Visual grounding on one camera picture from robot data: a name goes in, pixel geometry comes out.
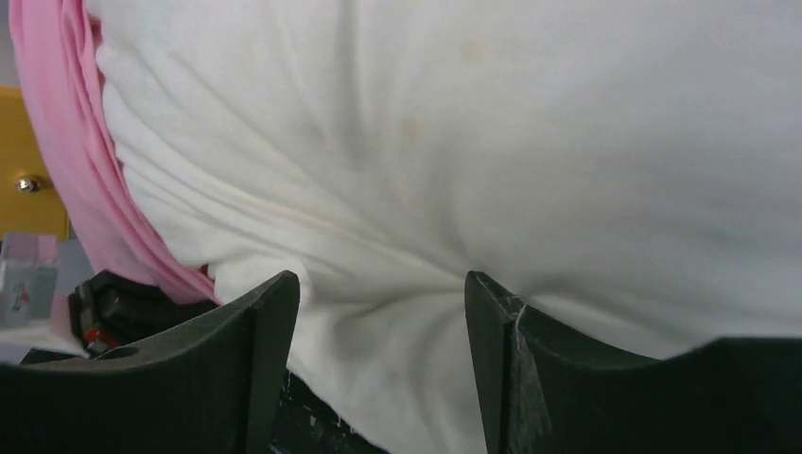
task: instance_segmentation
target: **white fabric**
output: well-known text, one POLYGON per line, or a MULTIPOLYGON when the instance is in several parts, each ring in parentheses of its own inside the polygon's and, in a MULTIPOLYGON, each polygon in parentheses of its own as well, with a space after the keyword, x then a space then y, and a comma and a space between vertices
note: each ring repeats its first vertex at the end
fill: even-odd
POLYGON ((392 453, 484 452, 467 271, 622 348, 802 334, 798 0, 90 0, 134 200, 392 453))

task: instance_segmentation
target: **wrinkled fabric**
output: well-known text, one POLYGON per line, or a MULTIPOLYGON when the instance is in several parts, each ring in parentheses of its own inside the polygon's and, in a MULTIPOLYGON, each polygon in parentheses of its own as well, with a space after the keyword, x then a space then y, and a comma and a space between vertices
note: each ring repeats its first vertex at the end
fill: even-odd
POLYGON ((485 271, 656 358, 802 334, 802 3, 92 0, 131 196, 392 453, 481 453, 485 271))
POLYGON ((100 36, 83 1, 11 0, 9 25, 44 163, 93 268, 157 285, 182 303, 212 297, 211 280, 173 258, 123 184, 103 114, 100 36))

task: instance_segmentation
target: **yellow cabinet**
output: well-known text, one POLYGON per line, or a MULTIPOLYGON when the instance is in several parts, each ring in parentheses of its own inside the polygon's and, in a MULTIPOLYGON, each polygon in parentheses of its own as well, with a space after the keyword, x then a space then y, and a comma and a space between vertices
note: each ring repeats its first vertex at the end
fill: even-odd
POLYGON ((67 211, 50 183, 19 89, 0 87, 0 236, 70 235, 67 211))

